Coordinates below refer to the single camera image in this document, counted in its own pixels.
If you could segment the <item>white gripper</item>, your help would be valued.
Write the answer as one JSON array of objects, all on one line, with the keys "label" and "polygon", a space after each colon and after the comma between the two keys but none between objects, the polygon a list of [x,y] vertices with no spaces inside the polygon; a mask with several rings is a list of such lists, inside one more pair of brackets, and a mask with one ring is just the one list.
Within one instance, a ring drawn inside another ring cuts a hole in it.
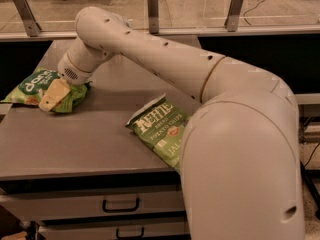
[{"label": "white gripper", "polygon": [[68,82],[72,85],[81,85],[92,75],[91,72],[78,69],[71,62],[67,53],[58,63],[58,74],[61,78],[52,81],[39,103],[39,108],[45,112],[49,112],[69,94],[70,86]]}]

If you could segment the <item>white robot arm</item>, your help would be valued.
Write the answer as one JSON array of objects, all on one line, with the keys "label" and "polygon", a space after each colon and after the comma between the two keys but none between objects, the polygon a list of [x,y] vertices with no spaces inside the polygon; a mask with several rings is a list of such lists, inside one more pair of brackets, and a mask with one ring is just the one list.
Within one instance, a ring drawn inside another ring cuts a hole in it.
[{"label": "white robot arm", "polygon": [[97,7],[81,9],[75,29],[42,110],[121,54],[201,104],[187,123],[179,159],[192,240],[304,240],[299,109],[280,77],[136,31]]}]

